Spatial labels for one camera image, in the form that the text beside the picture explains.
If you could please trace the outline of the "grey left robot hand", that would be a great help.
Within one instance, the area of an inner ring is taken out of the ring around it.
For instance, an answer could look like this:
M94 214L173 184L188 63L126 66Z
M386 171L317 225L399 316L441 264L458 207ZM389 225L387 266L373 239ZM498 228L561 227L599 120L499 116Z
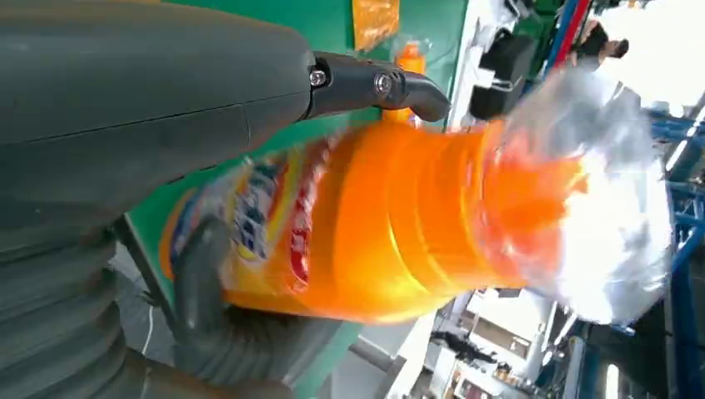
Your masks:
M225 311L222 219L199 221L177 256L172 367L126 345L109 262L124 214L155 189L369 106L439 121L450 103L420 74L227 12L2 2L2 397L292 397L275 371L297 326Z

